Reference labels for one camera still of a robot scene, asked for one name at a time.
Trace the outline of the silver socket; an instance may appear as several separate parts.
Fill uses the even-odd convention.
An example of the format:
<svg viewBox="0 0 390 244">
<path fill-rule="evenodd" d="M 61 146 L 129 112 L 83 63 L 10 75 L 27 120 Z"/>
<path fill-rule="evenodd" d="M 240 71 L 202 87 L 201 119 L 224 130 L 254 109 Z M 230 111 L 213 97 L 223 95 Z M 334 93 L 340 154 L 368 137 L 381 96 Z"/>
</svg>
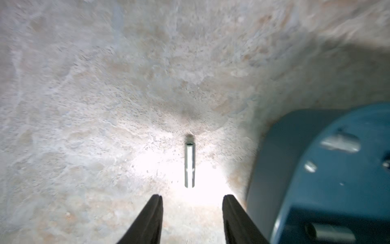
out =
<svg viewBox="0 0 390 244">
<path fill-rule="evenodd" d="M 196 148 L 194 142 L 187 142 L 185 144 L 185 178 L 184 185 L 186 188 L 194 188 L 195 187 L 195 170 L 196 170 Z"/>
<path fill-rule="evenodd" d="M 327 150 L 338 150 L 354 154 L 361 150 L 360 139 L 352 134 L 335 133 L 325 137 L 320 145 Z"/>
<path fill-rule="evenodd" d="M 304 227 L 306 234 L 317 242 L 337 244 L 354 244 L 356 242 L 355 234 L 345 226 L 308 223 Z"/>
</svg>

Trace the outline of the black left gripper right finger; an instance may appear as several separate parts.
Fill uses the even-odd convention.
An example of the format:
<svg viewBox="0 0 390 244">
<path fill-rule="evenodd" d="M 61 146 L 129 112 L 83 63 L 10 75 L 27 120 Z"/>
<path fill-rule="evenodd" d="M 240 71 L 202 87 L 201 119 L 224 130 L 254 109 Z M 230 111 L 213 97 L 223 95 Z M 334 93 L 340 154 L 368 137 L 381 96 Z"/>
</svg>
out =
<svg viewBox="0 0 390 244">
<path fill-rule="evenodd" d="M 223 225 L 227 244 L 268 244 L 254 222 L 233 195 L 222 202 Z"/>
</svg>

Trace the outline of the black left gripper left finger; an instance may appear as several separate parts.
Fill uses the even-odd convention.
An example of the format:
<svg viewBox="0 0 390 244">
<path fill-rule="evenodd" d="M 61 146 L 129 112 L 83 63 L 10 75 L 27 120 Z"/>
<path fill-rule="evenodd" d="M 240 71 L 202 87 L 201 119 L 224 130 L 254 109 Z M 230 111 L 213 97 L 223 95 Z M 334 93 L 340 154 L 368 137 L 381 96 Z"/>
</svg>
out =
<svg viewBox="0 0 390 244">
<path fill-rule="evenodd" d="M 135 221 L 118 244 L 159 244 L 163 222 L 163 200 L 158 194 L 150 197 Z"/>
</svg>

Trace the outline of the teal plastic storage box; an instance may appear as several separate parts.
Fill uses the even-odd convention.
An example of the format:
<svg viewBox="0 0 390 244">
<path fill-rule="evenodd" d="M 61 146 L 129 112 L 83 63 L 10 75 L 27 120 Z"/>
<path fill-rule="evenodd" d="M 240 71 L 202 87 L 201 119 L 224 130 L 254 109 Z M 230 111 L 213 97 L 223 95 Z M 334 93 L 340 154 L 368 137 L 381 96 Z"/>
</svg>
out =
<svg viewBox="0 0 390 244">
<path fill-rule="evenodd" d="M 357 136 L 361 150 L 327 150 L 335 133 Z M 247 214 L 271 244 L 320 244 L 305 224 L 349 228 L 354 244 L 390 241 L 390 105 L 301 109 L 274 123 L 252 173 Z"/>
</svg>

